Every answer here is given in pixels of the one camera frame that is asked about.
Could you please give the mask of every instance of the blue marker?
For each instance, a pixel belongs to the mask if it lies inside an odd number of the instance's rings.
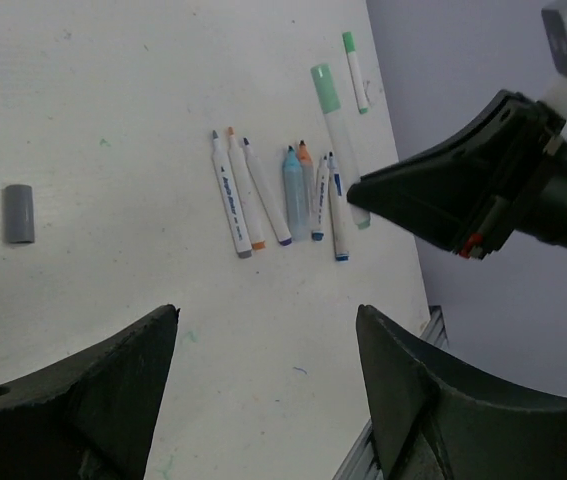
[[[337,262],[350,259],[350,252],[345,243],[345,222],[343,218],[343,184],[332,152],[328,160],[330,168],[330,212],[332,213],[332,231],[334,232],[334,257]]]
[[[285,184],[285,204],[287,223],[295,242],[310,238],[310,215],[308,199],[305,194],[303,168],[294,148],[289,147],[283,162],[283,183]]]

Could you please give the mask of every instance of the marker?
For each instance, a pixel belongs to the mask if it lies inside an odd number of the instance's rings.
[[[354,94],[356,95],[356,103],[359,106],[359,113],[363,115],[367,113],[370,104],[367,101],[365,87],[363,85],[363,75],[361,75],[361,66],[359,65],[359,57],[354,48],[354,37],[352,32],[343,34],[343,43],[345,44],[345,52],[347,53],[347,63],[350,64],[350,73],[352,74],[352,84],[354,85]]]
[[[328,183],[330,181],[330,170],[328,169],[327,155],[319,161],[319,169],[316,174],[316,194],[314,195],[314,228],[312,240],[320,242],[323,240],[323,217],[325,217],[325,206],[327,205]]]
[[[309,214],[305,198],[303,168],[293,147],[288,147],[283,162],[283,183],[285,185],[285,204],[287,224],[295,242],[307,240],[310,236]]]
[[[283,212],[279,208],[276,202],[272,188],[270,187],[267,177],[265,175],[265,170],[263,169],[263,164],[259,157],[254,153],[254,149],[247,138],[243,139],[245,144],[245,157],[247,162],[247,168],[252,174],[252,179],[256,185],[256,190],[259,192],[261,197],[261,202],[265,207],[265,212],[267,213],[276,238],[279,243],[283,246],[290,245],[292,243],[292,235],[290,234],[290,229],[287,228],[287,223],[285,223],[285,217],[283,217]]]
[[[332,213],[332,231],[334,232],[334,257],[337,262],[346,262],[350,252],[345,244],[345,223],[343,221],[343,186],[341,175],[334,155],[329,158],[330,169],[330,212]]]
[[[249,258],[252,256],[252,245],[250,244],[250,237],[248,236],[247,226],[243,218],[241,202],[236,194],[236,184],[234,183],[234,176],[232,175],[230,159],[225,149],[221,147],[221,141],[219,140],[216,130],[212,132],[212,143],[214,145],[214,153],[212,154],[214,171],[216,172],[216,178],[221,188],[225,213],[230,222],[234,247],[236,248],[236,253],[238,253],[239,258]]]
[[[341,115],[341,101],[334,88],[334,80],[330,66],[326,63],[312,68],[312,78],[314,87],[319,96],[319,103],[325,117],[327,131],[332,140],[334,155],[338,158],[343,190],[347,190],[361,180],[359,167],[356,163],[356,156],[350,142],[350,136],[345,125],[345,118]],[[359,207],[350,205],[352,219],[359,230],[370,226],[370,212]]]
[[[312,163],[312,157],[310,156],[310,152],[307,151],[307,145],[305,145],[304,140],[301,140],[301,143],[299,143],[298,157],[299,162],[301,162],[301,168],[303,169],[305,198],[307,198],[308,215],[311,224],[312,217],[314,216],[314,190],[316,190],[316,184],[314,183],[314,164]]]
[[[241,200],[241,207],[245,215],[245,223],[247,224],[247,231],[250,233],[252,241],[252,248],[254,250],[262,250],[265,248],[265,237],[261,229],[261,221],[259,220],[259,209],[256,203],[256,195],[252,190],[252,182],[250,181],[250,172],[245,163],[245,154],[243,149],[239,147],[236,137],[234,136],[234,129],[228,129],[230,138],[230,163],[232,164],[232,171],[234,172],[234,179],[236,180],[236,188],[239,192]]]

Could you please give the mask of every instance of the gray marker cap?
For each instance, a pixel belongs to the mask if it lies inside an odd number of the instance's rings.
[[[7,243],[34,243],[34,200],[29,185],[3,190],[3,232]]]

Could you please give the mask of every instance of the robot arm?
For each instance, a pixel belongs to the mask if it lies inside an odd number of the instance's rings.
[[[449,140],[364,176],[348,201],[466,258],[514,230],[567,248],[567,0],[543,20],[561,76],[541,101],[499,92]]]

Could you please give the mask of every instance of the light green marker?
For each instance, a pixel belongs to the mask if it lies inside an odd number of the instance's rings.
[[[359,65],[359,57],[354,47],[354,37],[352,32],[343,34],[343,43],[345,44],[345,52],[347,53],[347,62],[350,64],[350,73],[352,74],[352,84],[354,85],[354,94],[356,95],[356,103],[359,106],[359,113],[364,114],[370,109],[365,94],[365,85],[363,85],[363,75]]]
[[[314,79],[314,87],[319,96],[321,110],[325,116],[327,131],[332,140],[334,147],[334,155],[337,158],[339,170],[341,173],[341,181],[343,182],[343,191],[347,190],[361,179],[359,167],[356,163],[356,156],[350,142],[350,136],[347,132],[345,119],[341,115],[341,102],[334,88],[334,80],[330,66],[327,63],[317,65],[312,68],[312,78]],[[362,210],[354,205],[350,205],[352,209],[352,218],[354,223],[363,230],[370,226],[370,212]]]

